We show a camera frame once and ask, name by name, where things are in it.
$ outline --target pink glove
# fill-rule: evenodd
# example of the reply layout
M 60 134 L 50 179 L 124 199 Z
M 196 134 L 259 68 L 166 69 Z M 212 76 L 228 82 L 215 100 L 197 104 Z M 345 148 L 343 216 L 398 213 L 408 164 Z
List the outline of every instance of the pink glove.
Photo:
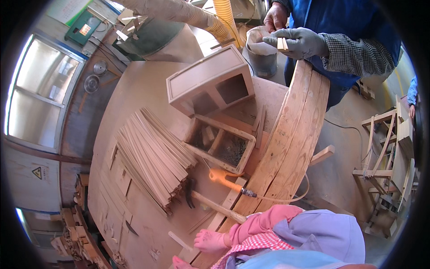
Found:
M 217 250 L 228 248 L 227 243 L 230 241 L 230 237 L 226 233 L 213 232 L 206 229 L 201 229 L 194 239 L 194 247 L 198 248 L 203 252 L 214 252 Z
M 198 269 L 198 268 L 192 267 L 189 263 L 181 260 L 177 256 L 173 256 L 172 263 L 173 263 L 174 269 Z

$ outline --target warning sign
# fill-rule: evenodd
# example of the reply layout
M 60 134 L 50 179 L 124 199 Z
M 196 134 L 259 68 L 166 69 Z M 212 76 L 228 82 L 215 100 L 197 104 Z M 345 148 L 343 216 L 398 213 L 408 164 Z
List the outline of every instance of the warning sign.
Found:
M 46 180 L 46 169 L 39 166 L 38 168 L 31 171 L 40 180 Z

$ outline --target black cable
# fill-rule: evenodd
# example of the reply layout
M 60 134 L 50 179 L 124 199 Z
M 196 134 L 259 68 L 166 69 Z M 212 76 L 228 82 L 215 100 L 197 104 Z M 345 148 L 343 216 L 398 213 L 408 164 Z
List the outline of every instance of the black cable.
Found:
M 104 53 L 104 49 L 102 49 L 99 45 L 97 45 L 96 43 L 92 42 L 91 40 L 88 40 L 89 42 L 91 42 L 91 44 L 93 44 L 94 46 L 96 46 L 97 48 L 100 49 L 100 52 L 103 53 L 104 56 L 106 56 L 106 58 L 121 72 L 121 69 L 118 68 L 118 66 Z
M 354 126 L 347 126 L 347 127 L 345 127 L 345 126 L 341 126 L 341 125 L 338 125 L 336 123 L 333 123 L 333 122 L 331 122 L 331 121 L 329 121 L 327 119 L 324 119 L 324 120 L 327 121 L 330 124 L 333 124 L 333 125 L 335 125 L 337 127 L 343 128 L 343 129 L 355 129 L 355 130 L 357 130 L 358 134 L 360 135 L 360 155 L 362 157 L 362 155 L 363 155 L 363 137 L 361 136 L 360 130 L 358 130 Z M 367 155 L 369 155 L 369 152 L 367 152 L 366 156 L 364 156 L 364 158 L 361 159 L 360 163 L 367 157 Z
M 96 30 L 96 32 L 99 32 L 99 33 L 100 33 L 100 32 L 104 32 L 104 31 L 106 31 L 106 30 L 108 29 L 108 25 L 107 25 L 107 24 L 105 24 L 105 23 L 104 23 L 104 25 L 106 26 L 106 28 L 105 28 L 104 30 L 102 30 L 102 31 L 97 31 L 97 30 Z
M 106 44 L 105 43 L 103 43 L 100 39 L 98 39 L 98 38 L 96 38 L 96 37 L 94 37 L 95 39 L 97 39 L 99 42 L 100 42 L 100 44 L 103 44 L 104 45 L 104 47 L 106 48 L 106 49 L 108 49 L 110 52 L 111 52 L 111 54 L 112 54 L 112 56 L 114 56 L 115 58 L 117 58 L 118 59 L 118 61 L 120 61 L 120 62 L 123 62 L 122 60 L 120 60 L 119 58 L 118 58 L 118 56 L 116 56 L 115 55 L 115 53 L 108 47 L 108 46 L 106 46 Z
M 248 60 L 247 60 L 245 57 L 243 57 L 243 58 L 244 58 L 244 59 L 245 59 L 245 61 L 248 63 L 249 67 L 251 68 L 251 70 L 252 70 L 252 75 L 253 75 L 253 76 L 255 76 L 254 68 L 252 68 L 252 65 L 248 62 Z

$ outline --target bucket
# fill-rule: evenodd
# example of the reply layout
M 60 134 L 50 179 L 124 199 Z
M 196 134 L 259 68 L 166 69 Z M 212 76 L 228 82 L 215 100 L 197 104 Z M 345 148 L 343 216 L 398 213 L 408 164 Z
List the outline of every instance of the bucket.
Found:
M 253 53 L 248 48 L 248 43 L 246 43 L 246 50 L 249 56 L 249 64 L 254 70 L 254 75 L 261 78 L 273 77 L 278 71 L 277 54 L 261 55 Z
M 270 36 L 264 26 L 257 26 L 246 33 L 245 49 L 254 75 L 261 78 L 273 77 L 278 71 L 278 50 L 263 42 L 263 37 Z

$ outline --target window frame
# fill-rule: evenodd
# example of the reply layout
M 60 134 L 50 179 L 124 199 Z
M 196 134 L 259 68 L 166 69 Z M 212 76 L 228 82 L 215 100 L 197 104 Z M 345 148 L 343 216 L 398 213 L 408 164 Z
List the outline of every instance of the window frame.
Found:
M 23 64 L 23 62 L 25 60 L 25 57 L 27 56 L 28 50 L 30 49 L 30 47 L 33 44 L 33 42 L 34 42 L 35 39 L 39 40 L 40 42 L 43 42 L 44 44 L 46 44 L 46 45 L 48 45 L 48 46 L 50 46 L 50 47 L 58 50 L 59 52 L 65 54 L 65 55 L 67 55 L 67 56 L 69 56 L 69 57 L 71 57 L 74 60 L 76 60 L 76 61 L 79 62 L 78 66 L 76 67 L 76 70 L 75 70 L 75 72 L 74 72 L 74 74 L 72 76 L 72 79 L 70 80 L 70 83 L 69 83 L 69 85 L 67 87 L 67 90 L 66 90 L 66 93 L 64 95 L 63 101 L 61 103 L 56 102 L 54 100 L 51 100 L 49 98 L 40 96 L 40 95 L 38 95 L 36 93 L 33 93 L 33 92 L 29 91 L 29 90 L 23 89 L 23 88 L 21 88 L 21 87 L 19 87 L 19 86 L 16 85 L 16 82 L 17 82 L 18 76 L 19 76 L 19 72 L 21 71 L 22 64 Z M 6 138 L 8 140 L 12 141 L 12 142 L 15 142 L 17 144 L 20 144 L 20 145 L 28 147 L 28 148 L 33 148 L 33 149 L 41 150 L 41 151 L 44 151 L 44 152 L 50 152 L 50 153 L 57 154 L 58 151 L 59 151 L 59 148 L 60 148 L 59 145 L 60 145 L 61 137 L 62 137 L 62 134 L 63 134 L 65 116 L 66 116 L 66 113 L 68 111 L 68 107 L 69 107 L 69 104 L 70 104 L 71 94 L 74 91 L 74 88 L 75 88 L 75 86 L 76 86 L 76 84 L 78 82 L 78 79 L 79 79 L 79 77 L 80 77 L 80 75 L 82 73 L 82 70 L 83 70 L 83 67 L 84 67 L 85 63 L 86 63 L 86 60 L 84 58 L 81 58 L 78 55 L 76 55 L 75 53 L 69 51 L 68 49 L 66 49 L 65 47 L 63 47 L 61 44 L 52 42 L 51 40 L 49 40 L 49 39 L 47 39 L 47 38 L 45 38 L 45 37 L 43 37 L 43 36 L 41 36 L 41 35 L 39 35 L 37 33 L 33 33 L 32 37 L 31 37 L 31 41 L 29 42 L 28 46 L 25 48 L 25 53 L 24 53 L 24 56 L 22 57 L 21 62 L 17 63 L 17 65 L 19 65 L 19 68 L 18 68 L 18 71 L 16 73 L 16 76 L 13 77 L 12 78 L 13 81 L 11 81 L 11 85 L 13 84 L 13 87 L 12 87 L 12 93 L 10 95 L 11 97 L 10 97 L 10 99 L 7 100 L 7 102 L 9 103 L 9 110 L 6 112 L 7 119 L 5 119 L 5 120 L 7 120 Z M 48 146 L 33 144 L 31 142 L 22 140 L 22 139 L 20 139 L 18 137 L 15 137 L 15 136 L 12 136 L 12 135 L 9 134 L 10 110 L 11 110 L 11 105 L 12 105 L 12 98 L 13 98 L 13 95 L 14 95 L 14 93 L 16 91 L 19 91 L 20 93 L 25 94 L 25 95 L 27 95 L 27 96 L 29 96 L 31 98 L 36 98 L 36 99 L 38 99 L 40 101 L 47 102 L 47 103 L 49 103 L 51 105 L 55 105 L 55 106 L 57 106 L 57 107 L 60 108 L 60 113 L 58 115 L 58 121 L 57 121 L 57 124 L 56 124 L 56 127 L 55 127 L 54 147 L 51 148 L 51 147 L 48 147 Z

